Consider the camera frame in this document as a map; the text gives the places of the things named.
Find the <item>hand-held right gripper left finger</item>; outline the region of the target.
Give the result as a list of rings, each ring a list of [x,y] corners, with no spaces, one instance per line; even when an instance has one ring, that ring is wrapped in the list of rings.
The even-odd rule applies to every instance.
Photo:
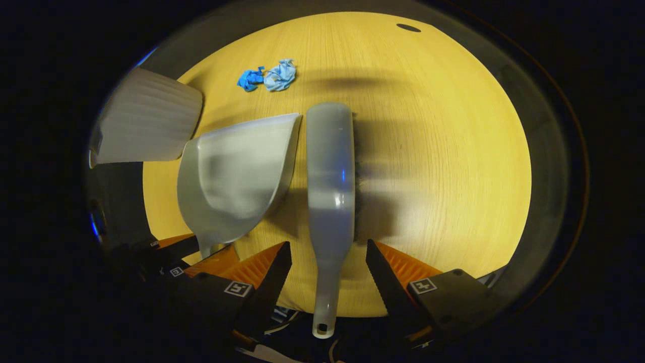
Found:
[[[240,261],[224,273],[169,278],[181,312],[207,339],[253,349],[263,339],[292,267],[290,242],[284,241]]]

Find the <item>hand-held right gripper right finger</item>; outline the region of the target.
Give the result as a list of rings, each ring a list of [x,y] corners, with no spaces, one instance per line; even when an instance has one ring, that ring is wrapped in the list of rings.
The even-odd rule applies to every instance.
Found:
[[[369,239],[366,264],[387,310],[396,342],[433,349],[488,322],[502,299],[462,269],[441,272]]]

